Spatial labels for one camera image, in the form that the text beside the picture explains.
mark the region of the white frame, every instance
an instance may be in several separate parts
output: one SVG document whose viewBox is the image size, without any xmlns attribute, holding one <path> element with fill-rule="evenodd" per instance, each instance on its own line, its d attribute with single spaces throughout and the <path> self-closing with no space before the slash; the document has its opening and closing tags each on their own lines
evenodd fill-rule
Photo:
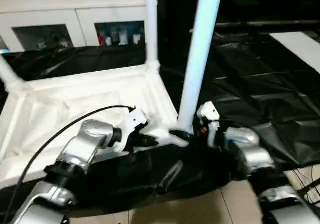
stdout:
<svg viewBox="0 0 320 224">
<path fill-rule="evenodd" d="M 75 10 L 28 11 L 0 14 L 0 36 L 11 52 L 24 51 L 12 28 L 65 25 L 74 47 L 85 46 Z"/>
<path fill-rule="evenodd" d="M 77 9 L 76 14 L 87 46 L 99 46 L 95 24 L 144 21 L 146 18 L 144 6 Z"/>
</svg>

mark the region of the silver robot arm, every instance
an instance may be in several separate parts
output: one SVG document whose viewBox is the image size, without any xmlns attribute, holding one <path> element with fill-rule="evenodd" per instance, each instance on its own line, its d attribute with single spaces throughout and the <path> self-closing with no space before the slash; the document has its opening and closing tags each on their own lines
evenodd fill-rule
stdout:
<svg viewBox="0 0 320 224">
<path fill-rule="evenodd" d="M 236 160 L 235 176 L 248 179 L 266 224 L 320 224 L 319 218 L 290 185 L 286 175 L 276 169 L 270 154 L 259 145 L 259 137 L 246 128 L 229 127 L 224 148 Z"/>
<path fill-rule="evenodd" d="M 43 181 L 33 188 L 11 220 L 11 224 L 67 224 L 68 218 L 59 211 L 77 202 L 78 184 L 88 171 L 98 150 L 107 147 L 120 152 L 128 136 L 146 117 L 140 109 L 131 111 L 118 128 L 97 120 L 86 120 L 57 157 L 47 166 Z"/>
</svg>

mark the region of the white cabinet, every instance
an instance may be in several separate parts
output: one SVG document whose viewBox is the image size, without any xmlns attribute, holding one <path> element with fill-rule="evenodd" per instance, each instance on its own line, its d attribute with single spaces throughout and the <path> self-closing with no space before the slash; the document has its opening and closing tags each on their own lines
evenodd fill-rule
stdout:
<svg viewBox="0 0 320 224">
<path fill-rule="evenodd" d="M 117 42 L 121 31 L 128 44 L 134 44 L 134 34 L 144 40 L 145 12 L 141 6 L 76 10 L 87 46 L 99 46 L 99 36 L 111 37 L 113 32 L 118 35 L 115 37 Z"/>
<path fill-rule="evenodd" d="M 99 46 L 111 32 L 133 44 L 134 35 L 145 40 L 145 7 L 146 0 L 0 0 L 0 36 L 12 52 Z"/>
<path fill-rule="evenodd" d="M 64 42 L 85 46 L 75 10 L 0 14 L 0 36 L 12 52 L 37 50 Z"/>
</svg>

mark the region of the item in cabinet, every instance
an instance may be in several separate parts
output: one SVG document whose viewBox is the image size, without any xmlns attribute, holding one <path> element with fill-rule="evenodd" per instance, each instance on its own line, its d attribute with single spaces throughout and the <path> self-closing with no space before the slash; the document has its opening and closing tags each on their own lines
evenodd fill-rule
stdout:
<svg viewBox="0 0 320 224">
<path fill-rule="evenodd" d="M 120 39 L 119 45 L 127 45 L 128 44 L 128 30 L 123 25 L 120 26 L 119 39 Z"/>
<path fill-rule="evenodd" d="M 67 39 L 61 39 L 60 41 L 59 41 L 59 47 L 60 48 L 67 48 L 67 47 L 69 47 L 70 45 L 69 45 L 69 41 L 67 40 Z"/>
<path fill-rule="evenodd" d="M 46 48 L 47 45 L 45 42 L 38 42 L 38 43 L 36 43 L 35 46 L 36 46 L 37 50 L 43 50 Z"/>
<path fill-rule="evenodd" d="M 99 45 L 102 46 L 104 44 L 104 38 L 103 36 L 101 35 L 101 32 L 96 32 L 97 33 L 97 36 L 98 36 L 98 42 L 99 42 Z"/>
<path fill-rule="evenodd" d="M 110 27 L 110 33 L 111 33 L 111 42 L 112 44 L 118 44 L 119 43 L 119 34 L 118 29 L 116 26 Z"/>
<path fill-rule="evenodd" d="M 133 38 L 133 43 L 137 45 L 139 43 L 140 39 L 141 39 L 141 35 L 140 34 L 134 34 L 132 38 Z"/>
<path fill-rule="evenodd" d="M 107 46 L 112 45 L 111 37 L 106 37 L 106 39 L 105 39 L 105 44 L 106 44 Z"/>
</svg>

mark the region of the white pole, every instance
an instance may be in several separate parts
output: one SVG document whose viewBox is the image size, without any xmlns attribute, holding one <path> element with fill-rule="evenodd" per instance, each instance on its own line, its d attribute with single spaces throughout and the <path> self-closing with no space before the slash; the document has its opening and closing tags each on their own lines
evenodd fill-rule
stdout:
<svg viewBox="0 0 320 224">
<path fill-rule="evenodd" d="M 157 35 L 157 0 L 146 1 L 146 21 L 145 21 L 145 37 L 146 37 L 146 63 L 154 69 L 158 69 L 160 64 L 158 61 L 158 35 Z"/>
<path fill-rule="evenodd" d="M 220 0 L 198 0 L 189 58 L 184 77 L 178 128 L 193 132 L 192 122 L 207 63 Z"/>
<path fill-rule="evenodd" d="M 23 84 L 23 80 L 15 74 L 2 55 L 0 55 L 0 79 L 7 90 Z"/>
</svg>

